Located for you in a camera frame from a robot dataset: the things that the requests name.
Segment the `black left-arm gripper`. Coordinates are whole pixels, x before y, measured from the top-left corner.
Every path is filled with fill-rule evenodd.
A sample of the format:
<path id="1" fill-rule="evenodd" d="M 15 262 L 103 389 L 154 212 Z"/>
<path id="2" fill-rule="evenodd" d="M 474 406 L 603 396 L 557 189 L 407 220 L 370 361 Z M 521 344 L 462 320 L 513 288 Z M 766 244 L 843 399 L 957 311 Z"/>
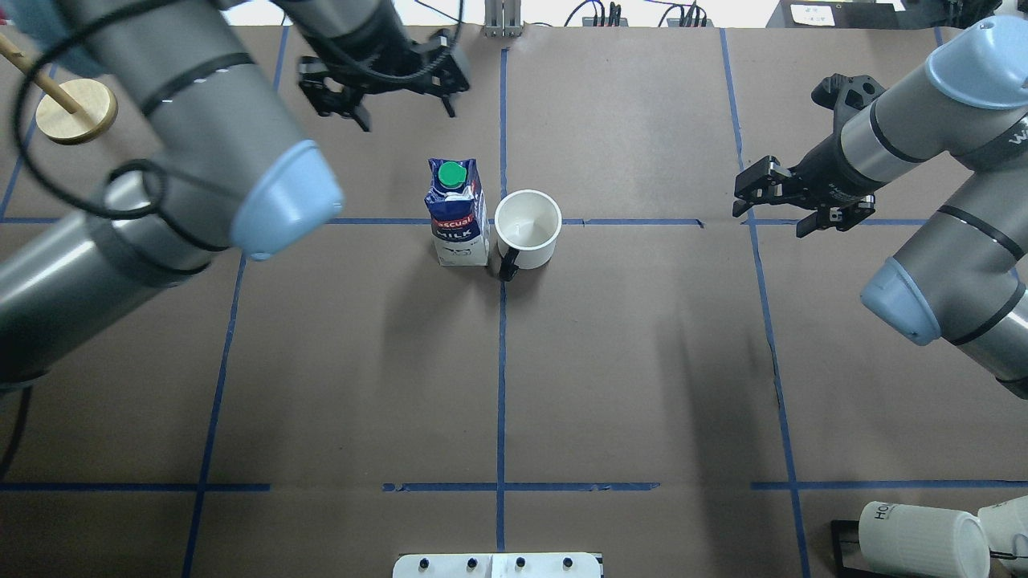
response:
<path id="1" fill-rule="evenodd" d="M 327 48 L 324 58 L 298 59 L 298 88 L 318 115 L 356 121 L 364 132 L 372 124 L 365 96 L 397 91 L 433 96 L 453 118 L 458 95 L 472 88 L 470 61 L 458 47 L 458 35 L 447 29 L 434 31 L 424 43 L 383 43 L 362 59 L 345 55 L 337 44 Z"/>

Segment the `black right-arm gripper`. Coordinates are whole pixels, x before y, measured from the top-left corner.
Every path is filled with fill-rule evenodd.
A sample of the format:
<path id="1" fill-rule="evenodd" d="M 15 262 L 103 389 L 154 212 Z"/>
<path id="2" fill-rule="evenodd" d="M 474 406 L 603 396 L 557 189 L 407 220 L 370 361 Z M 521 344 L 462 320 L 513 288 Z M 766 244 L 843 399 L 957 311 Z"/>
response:
<path id="1" fill-rule="evenodd" d="M 845 233 L 876 213 L 878 183 L 845 160 L 838 141 L 823 141 L 792 169 L 766 155 L 735 178 L 732 216 L 758 205 L 792 205 L 812 211 L 796 225 L 796 237 L 834 228 Z"/>

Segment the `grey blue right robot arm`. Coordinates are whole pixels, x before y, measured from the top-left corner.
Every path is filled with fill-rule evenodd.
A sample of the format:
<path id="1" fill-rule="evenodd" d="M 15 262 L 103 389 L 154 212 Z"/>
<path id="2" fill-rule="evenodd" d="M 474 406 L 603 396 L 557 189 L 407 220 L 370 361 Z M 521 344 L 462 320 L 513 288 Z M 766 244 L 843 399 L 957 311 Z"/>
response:
<path id="1" fill-rule="evenodd" d="M 812 91 L 833 128 L 800 161 L 742 169 L 732 215 L 806 211 L 794 227 L 852 230 L 886 187 L 925 165 L 961 172 L 950 193 L 860 290 L 862 306 L 911 344 L 943 340 L 1026 397 L 1026 19 L 967 23 L 886 88 L 834 74 Z"/>

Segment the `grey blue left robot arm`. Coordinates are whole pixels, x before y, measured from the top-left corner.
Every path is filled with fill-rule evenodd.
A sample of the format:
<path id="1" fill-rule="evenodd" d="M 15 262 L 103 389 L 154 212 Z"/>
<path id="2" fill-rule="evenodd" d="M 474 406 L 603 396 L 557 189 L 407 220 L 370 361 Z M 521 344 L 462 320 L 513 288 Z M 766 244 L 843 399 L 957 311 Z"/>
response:
<path id="1" fill-rule="evenodd" d="M 224 19 L 232 1 L 4 1 L 48 63 L 113 75 L 161 150 L 89 195 L 30 158 L 20 87 L 8 136 L 73 212 L 2 264 L 2 391 L 26 390 L 128 312 L 232 246 L 265 260 L 329 222 L 345 195 L 320 148 Z"/>

